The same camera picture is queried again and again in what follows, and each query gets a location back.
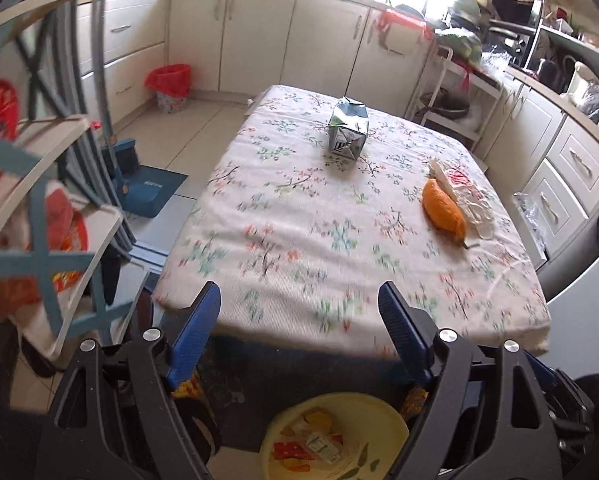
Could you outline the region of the long orange peel with stem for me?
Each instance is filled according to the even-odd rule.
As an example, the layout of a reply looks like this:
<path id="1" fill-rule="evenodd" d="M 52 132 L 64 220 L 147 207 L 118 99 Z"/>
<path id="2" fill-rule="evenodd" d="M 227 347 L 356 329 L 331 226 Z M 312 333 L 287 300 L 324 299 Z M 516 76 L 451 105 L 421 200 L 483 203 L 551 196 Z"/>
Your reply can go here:
<path id="1" fill-rule="evenodd" d="M 455 201 L 436 179 L 429 179 L 422 190 L 422 207 L 436 229 L 452 237 L 456 244 L 468 248 L 467 219 Z"/>

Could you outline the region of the large orange peel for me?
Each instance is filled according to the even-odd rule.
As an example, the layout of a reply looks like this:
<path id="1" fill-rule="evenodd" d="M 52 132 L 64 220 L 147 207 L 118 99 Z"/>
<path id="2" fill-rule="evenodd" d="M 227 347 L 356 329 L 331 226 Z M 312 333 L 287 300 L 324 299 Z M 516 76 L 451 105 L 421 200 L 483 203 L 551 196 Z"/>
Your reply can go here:
<path id="1" fill-rule="evenodd" d="M 313 411 L 307 412 L 303 416 L 306 422 L 306 430 L 309 432 L 322 432 L 328 434 L 333 426 L 333 417 L 330 413 L 315 408 Z"/>

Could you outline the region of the white kitchen base cabinets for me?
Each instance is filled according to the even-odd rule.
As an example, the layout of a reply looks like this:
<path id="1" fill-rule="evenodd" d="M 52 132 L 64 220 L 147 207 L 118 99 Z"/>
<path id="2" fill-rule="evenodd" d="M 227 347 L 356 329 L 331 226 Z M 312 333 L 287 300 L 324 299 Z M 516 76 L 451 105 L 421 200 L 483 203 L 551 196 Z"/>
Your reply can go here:
<path id="1" fill-rule="evenodd" d="M 482 145 L 498 186 L 534 197 L 543 252 L 599 255 L 599 127 L 539 80 L 514 67 L 514 91 L 445 58 L 422 30 L 407 54 L 387 50 L 381 12 L 345 0 L 106 0 L 102 50 L 113 120 L 147 101 L 144 79 L 185 64 L 192 90 L 256 96 L 273 84 L 351 96 L 375 110 L 408 116 L 431 67 L 467 75 L 501 99 L 507 115 Z"/>

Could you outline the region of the white rolling kitchen cart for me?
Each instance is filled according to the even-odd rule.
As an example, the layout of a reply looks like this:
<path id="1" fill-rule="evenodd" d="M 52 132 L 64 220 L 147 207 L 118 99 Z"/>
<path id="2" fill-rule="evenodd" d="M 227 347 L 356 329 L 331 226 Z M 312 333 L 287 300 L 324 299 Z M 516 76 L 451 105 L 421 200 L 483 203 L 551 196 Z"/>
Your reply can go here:
<path id="1" fill-rule="evenodd" d="M 433 47 L 415 85 L 405 117 L 451 136 L 474 151 L 503 96 L 503 84 Z"/>

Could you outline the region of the red lined trash bin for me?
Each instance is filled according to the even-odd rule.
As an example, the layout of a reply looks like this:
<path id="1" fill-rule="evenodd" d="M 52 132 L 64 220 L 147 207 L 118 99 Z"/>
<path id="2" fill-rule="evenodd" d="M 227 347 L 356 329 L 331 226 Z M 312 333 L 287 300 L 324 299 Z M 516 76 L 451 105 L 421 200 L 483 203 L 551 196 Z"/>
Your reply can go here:
<path id="1" fill-rule="evenodd" d="M 187 105 L 191 67 L 188 64 L 172 64 L 155 68 L 147 76 L 144 85 L 155 93 L 161 112 L 177 114 Z"/>

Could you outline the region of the white plastic bag red print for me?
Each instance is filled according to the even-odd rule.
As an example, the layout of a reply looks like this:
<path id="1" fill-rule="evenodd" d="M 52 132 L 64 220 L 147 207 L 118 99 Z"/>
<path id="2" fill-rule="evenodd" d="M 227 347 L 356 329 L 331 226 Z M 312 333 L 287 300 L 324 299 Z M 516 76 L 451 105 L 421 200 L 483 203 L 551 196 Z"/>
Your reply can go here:
<path id="1" fill-rule="evenodd" d="M 491 240 L 495 234 L 493 208 L 469 175 L 438 159 L 429 161 L 429 175 L 438 181 L 462 211 L 470 230 L 481 240 Z"/>

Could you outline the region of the yellow plastic basin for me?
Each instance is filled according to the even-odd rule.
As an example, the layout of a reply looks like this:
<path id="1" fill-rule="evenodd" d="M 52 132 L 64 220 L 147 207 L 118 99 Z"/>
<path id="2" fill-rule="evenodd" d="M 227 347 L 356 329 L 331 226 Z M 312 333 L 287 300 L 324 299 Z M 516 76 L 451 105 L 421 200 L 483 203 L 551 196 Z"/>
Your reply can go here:
<path id="1" fill-rule="evenodd" d="M 260 447 L 266 479 L 382 479 L 409 437 L 386 402 L 329 393 L 280 413 Z"/>

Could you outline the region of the blue dustpan with brush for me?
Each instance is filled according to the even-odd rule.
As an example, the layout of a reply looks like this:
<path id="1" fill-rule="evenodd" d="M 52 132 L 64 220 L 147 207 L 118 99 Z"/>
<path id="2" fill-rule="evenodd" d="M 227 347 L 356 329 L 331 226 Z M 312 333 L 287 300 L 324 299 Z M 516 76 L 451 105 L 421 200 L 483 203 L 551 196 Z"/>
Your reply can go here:
<path id="1" fill-rule="evenodd" d="M 110 150 L 103 146 L 101 154 L 122 208 L 139 217 L 156 217 L 187 180 L 179 172 L 141 165 L 135 139 L 118 141 Z"/>

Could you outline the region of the clear plastic package green label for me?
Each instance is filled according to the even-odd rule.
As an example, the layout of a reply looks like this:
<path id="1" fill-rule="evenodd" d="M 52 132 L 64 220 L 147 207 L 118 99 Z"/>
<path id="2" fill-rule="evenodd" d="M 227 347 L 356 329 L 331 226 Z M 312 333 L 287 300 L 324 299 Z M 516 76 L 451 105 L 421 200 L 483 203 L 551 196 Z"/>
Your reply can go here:
<path id="1" fill-rule="evenodd" d="M 342 460 L 342 453 L 335 443 L 322 432 L 313 432 L 306 439 L 306 448 L 315 454 L 319 460 L 329 465 L 334 465 Z"/>

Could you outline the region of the red snack wrapper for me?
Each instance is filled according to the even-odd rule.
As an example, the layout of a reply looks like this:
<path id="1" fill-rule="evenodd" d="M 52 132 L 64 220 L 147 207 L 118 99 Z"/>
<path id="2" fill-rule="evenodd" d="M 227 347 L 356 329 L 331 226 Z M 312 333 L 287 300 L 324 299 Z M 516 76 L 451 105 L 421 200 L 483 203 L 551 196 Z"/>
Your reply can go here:
<path id="1" fill-rule="evenodd" d="M 317 456 L 308 451 L 298 441 L 277 441 L 274 443 L 275 460 L 316 460 Z"/>

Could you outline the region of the beige blue shoe rack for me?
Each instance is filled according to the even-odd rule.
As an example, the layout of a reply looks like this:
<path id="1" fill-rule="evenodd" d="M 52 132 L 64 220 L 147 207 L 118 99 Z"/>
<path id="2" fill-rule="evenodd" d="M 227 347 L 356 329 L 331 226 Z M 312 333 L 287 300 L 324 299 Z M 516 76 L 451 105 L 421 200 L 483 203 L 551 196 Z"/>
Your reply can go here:
<path id="1" fill-rule="evenodd" d="M 84 250 L 53 250 L 48 244 L 46 198 L 53 167 L 90 131 L 84 115 L 22 120 L 18 136 L 0 139 L 0 285 L 32 278 L 36 299 L 22 308 L 0 307 L 49 361 L 60 358 L 67 341 L 96 332 L 103 344 L 122 341 L 137 299 L 110 306 L 103 297 L 101 259 L 123 222 L 122 212 L 100 205 L 87 185 L 76 181 L 68 213 L 83 221 Z"/>

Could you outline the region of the floral tablecloth table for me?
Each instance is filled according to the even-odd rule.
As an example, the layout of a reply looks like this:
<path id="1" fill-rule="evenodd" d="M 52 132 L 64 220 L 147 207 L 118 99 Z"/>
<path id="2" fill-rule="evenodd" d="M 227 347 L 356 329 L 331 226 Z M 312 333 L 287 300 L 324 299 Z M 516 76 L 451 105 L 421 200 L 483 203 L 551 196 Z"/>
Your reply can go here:
<path id="1" fill-rule="evenodd" d="M 250 109 L 193 206 L 153 298 L 185 309 L 206 282 L 216 328 L 242 340 L 395 359 L 377 292 L 477 344 L 513 339 L 545 353 L 551 318 L 519 232 L 458 141 L 378 110 L 357 160 L 333 154 L 336 98 L 276 84 Z M 429 161 L 462 169 L 486 195 L 495 234 L 467 225 L 464 248 L 422 207 Z"/>

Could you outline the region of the red bag on cabinet door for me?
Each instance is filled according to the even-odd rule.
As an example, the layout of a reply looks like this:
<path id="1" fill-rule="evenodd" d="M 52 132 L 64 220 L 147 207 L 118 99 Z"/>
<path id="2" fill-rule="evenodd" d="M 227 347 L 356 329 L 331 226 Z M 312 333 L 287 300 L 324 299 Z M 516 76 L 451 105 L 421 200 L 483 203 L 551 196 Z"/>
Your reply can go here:
<path id="1" fill-rule="evenodd" d="M 426 21 L 393 9 L 387 9 L 377 21 L 380 44 L 386 50 L 411 55 L 416 47 L 427 44 L 434 39 L 434 34 Z"/>

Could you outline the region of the white electric kettle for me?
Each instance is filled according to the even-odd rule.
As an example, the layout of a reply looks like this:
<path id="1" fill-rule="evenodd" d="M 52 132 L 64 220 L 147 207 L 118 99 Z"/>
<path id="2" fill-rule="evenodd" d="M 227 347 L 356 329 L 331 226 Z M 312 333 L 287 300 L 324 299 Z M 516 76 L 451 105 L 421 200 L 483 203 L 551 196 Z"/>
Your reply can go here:
<path id="1" fill-rule="evenodd" d="M 579 110 L 597 105 L 599 104 L 599 78 L 586 64 L 577 61 L 572 78 L 562 96 Z"/>

